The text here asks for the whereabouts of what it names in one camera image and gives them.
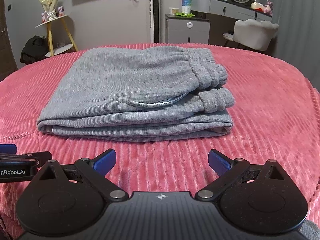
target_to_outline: pocket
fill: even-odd
[[[190,79],[174,88],[146,90],[124,97],[117,97],[114,100],[145,109],[169,106],[184,98],[189,92],[195,90],[198,85],[198,82]]]

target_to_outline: green item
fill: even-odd
[[[175,13],[177,16],[182,16],[182,17],[194,17],[195,15],[193,13]]]

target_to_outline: elastic waistband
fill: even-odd
[[[224,66],[216,64],[211,50],[188,49],[189,65],[199,80],[199,89],[215,88],[227,82],[228,74]]]

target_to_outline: bag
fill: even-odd
[[[35,63],[46,58],[49,52],[47,42],[41,37],[35,35],[29,39],[25,44],[22,52],[20,62],[26,65]]]

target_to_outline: gift box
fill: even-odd
[[[42,18],[42,23],[45,23],[48,21],[48,18],[47,18],[47,14],[46,13],[42,13],[41,14],[41,18]]]
[[[58,7],[59,17],[64,16],[64,7],[60,6]]]

